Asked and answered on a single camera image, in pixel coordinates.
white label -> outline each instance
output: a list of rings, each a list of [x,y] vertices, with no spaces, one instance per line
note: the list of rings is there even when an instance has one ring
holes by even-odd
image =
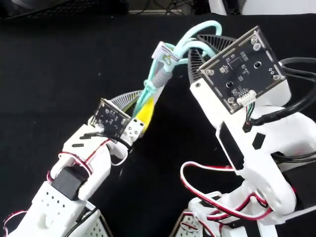
[[[172,61],[179,61],[179,58],[177,58],[172,50],[162,41],[159,42],[157,48],[155,49],[153,55],[153,59],[157,59],[158,61],[171,65]]]

black background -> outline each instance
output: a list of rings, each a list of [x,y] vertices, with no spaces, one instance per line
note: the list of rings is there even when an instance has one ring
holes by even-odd
[[[158,42],[176,43],[190,27],[205,20],[218,20],[223,35],[234,38],[259,25],[278,59],[316,57],[315,15],[134,16],[2,23],[0,219],[29,207],[63,143],[87,121],[100,97],[110,99],[143,88]],[[187,160],[227,163],[215,130],[189,91],[186,70],[179,66],[174,71],[144,138],[137,141],[122,170],[113,167],[91,199],[115,236],[167,236],[193,198],[181,184],[181,164]],[[290,85],[293,99],[311,86],[298,79]],[[315,119],[314,109],[304,113]],[[188,180],[203,192],[230,192],[241,182],[233,174],[194,168],[187,173]],[[278,226],[279,236],[315,236],[315,217],[316,213],[310,213]]]

circuit board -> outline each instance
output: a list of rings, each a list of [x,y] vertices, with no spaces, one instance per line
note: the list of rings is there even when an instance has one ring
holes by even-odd
[[[101,99],[99,108],[92,118],[91,125],[100,127],[103,131],[120,138],[125,127],[130,121],[130,117],[114,106],[110,101]]]
[[[284,71],[258,26],[197,71],[231,114],[285,80]]]

yellow tube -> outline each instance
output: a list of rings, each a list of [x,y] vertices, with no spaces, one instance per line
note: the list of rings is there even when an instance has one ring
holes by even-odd
[[[141,111],[136,115],[136,118],[144,123],[143,133],[146,132],[150,121],[152,120],[154,114],[154,97],[149,98],[146,104],[143,106]]]

teal cable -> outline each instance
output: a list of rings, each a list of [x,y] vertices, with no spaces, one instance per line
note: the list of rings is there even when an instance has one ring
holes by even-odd
[[[152,65],[151,65],[150,70],[149,70],[148,80],[152,80],[154,78],[158,63],[159,63],[159,61],[157,59],[153,60]]]
[[[188,63],[188,59],[187,58],[183,59],[182,57],[191,47],[201,48],[203,50],[203,54],[202,54],[203,56],[208,54],[210,57],[213,57],[215,55],[215,52],[207,44],[200,41],[195,41],[195,38],[192,38],[192,36],[195,35],[197,32],[211,26],[216,28],[216,33],[215,33],[216,35],[222,34],[222,26],[217,21],[206,21],[188,30],[184,34],[184,36],[180,39],[180,41],[178,42],[176,46],[166,43],[166,45],[173,50],[173,53],[175,54],[175,56],[179,56],[179,58],[181,58],[180,61],[176,65]],[[140,95],[135,105],[133,116],[136,116],[139,113],[142,107],[146,104],[147,100],[156,92],[156,89],[153,87],[152,84],[150,85],[150,82],[155,76],[157,65],[158,65],[158,60],[154,59],[150,68],[150,72],[147,78],[145,89],[143,90],[142,94]],[[165,64],[163,68],[167,72],[172,72],[172,70],[174,69],[176,65],[168,66]]]
[[[190,41],[187,42],[181,49],[178,50],[178,52],[176,52],[174,49],[173,53],[176,57],[178,58],[182,58],[183,55],[190,49],[190,48],[200,48],[202,49],[204,52],[206,52],[206,54],[208,54],[210,57],[214,57],[216,55],[216,53],[213,51],[213,49],[211,47],[209,47],[206,43],[203,43],[201,41]],[[172,72],[172,70],[174,69],[176,65],[174,64],[164,64],[163,69],[165,69],[166,72]]]
[[[205,28],[208,28],[208,27],[215,27],[216,28],[216,32],[215,34],[217,36],[220,36],[222,34],[222,26],[221,24],[219,24],[217,21],[205,21],[205,22],[202,22],[194,27],[192,27],[191,29],[189,29],[185,34],[184,36],[179,40],[179,42],[177,43],[177,45],[175,46],[175,49],[174,51],[175,52],[178,52],[178,50],[180,50],[185,43],[188,42],[188,40],[193,36],[195,35],[197,32],[205,29]]]

